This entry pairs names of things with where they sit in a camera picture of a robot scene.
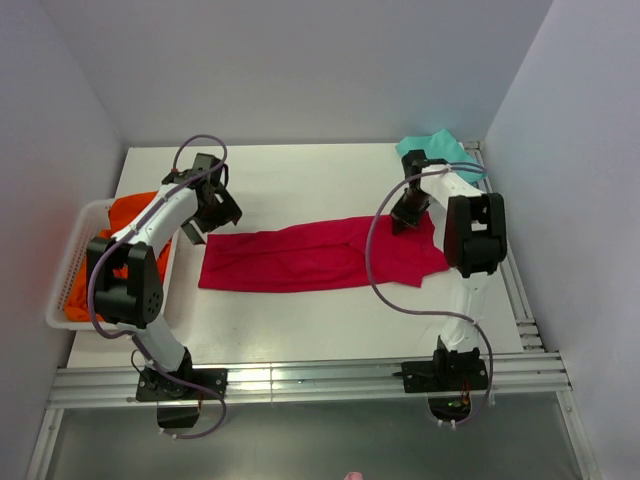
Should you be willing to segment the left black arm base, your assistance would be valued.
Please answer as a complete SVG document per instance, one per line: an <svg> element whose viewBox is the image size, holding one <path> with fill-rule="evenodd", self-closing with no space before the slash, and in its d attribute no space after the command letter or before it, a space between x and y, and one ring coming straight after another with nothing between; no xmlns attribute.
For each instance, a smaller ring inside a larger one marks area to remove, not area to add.
<svg viewBox="0 0 640 480"><path fill-rule="evenodd" d="M225 401L229 370L226 368L195 369L191 355L185 352L177 371L156 370L152 366L139 368L135 400L139 403L161 403L156 409L157 425L161 433L176 439L198 439L218 430L227 416ZM189 433L202 413L204 401L215 400L221 407L216 423L200 433Z"/></svg>

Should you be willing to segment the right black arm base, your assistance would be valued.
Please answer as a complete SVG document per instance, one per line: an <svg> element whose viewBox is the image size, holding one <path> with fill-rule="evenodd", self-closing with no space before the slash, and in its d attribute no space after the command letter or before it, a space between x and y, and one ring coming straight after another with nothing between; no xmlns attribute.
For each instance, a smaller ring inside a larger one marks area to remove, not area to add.
<svg viewBox="0 0 640 480"><path fill-rule="evenodd" d="M437 348L431 360L403 362L393 376L402 379L407 394L449 393L429 399L428 406L437 421L451 424L471 416L473 391L490 388L489 370L478 348L463 353Z"/></svg>

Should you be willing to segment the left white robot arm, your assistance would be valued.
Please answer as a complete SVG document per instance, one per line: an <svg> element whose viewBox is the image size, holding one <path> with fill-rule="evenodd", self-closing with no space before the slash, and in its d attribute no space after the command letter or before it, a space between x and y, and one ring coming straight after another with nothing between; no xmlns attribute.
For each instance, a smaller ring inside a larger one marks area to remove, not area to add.
<svg viewBox="0 0 640 480"><path fill-rule="evenodd" d="M202 233L236 224L241 216L225 181L167 183L132 222L87 247L87 303L95 330L109 339L131 336L151 367L162 371L159 388L172 399L191 394L195 375L182 366L187 349L162 314L158 256L181 228L200 244Z"/></svg>

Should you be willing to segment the crimson red t shirt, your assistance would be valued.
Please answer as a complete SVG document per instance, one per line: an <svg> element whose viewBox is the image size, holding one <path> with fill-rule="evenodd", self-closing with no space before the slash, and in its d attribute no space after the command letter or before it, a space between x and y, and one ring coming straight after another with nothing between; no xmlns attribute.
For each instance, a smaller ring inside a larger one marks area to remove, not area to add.
<svg viewBox="0 0 640 480"><path fill-rule="evenodd" d="M367 235L373 218L352 217L277 231L208 236L198 287L246 293L299 293L363 287ZM424 217L416 230L392 234L391 217L376 224L371 267L378 283L419 288L449 265Z"/></svg>

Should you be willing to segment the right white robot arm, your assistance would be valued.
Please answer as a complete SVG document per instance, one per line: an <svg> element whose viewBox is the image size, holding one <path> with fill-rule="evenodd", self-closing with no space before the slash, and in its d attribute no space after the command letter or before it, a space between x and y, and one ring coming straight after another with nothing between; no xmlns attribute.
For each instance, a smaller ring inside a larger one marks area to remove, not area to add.
<svg viewBox="0 0 640 480"><path fill-rule="evenodd" d="M398 235L418 229L433 203L445 209L443 253L449 267L462 278L454 306L464 317L446 321L437 348L447 353L470 353L480 346L477 326L487 285L507 254L504 199L462 178L464 173L483 172L470 162L418 160L403 171L408 186L391 210L392 232Z"/></svg>

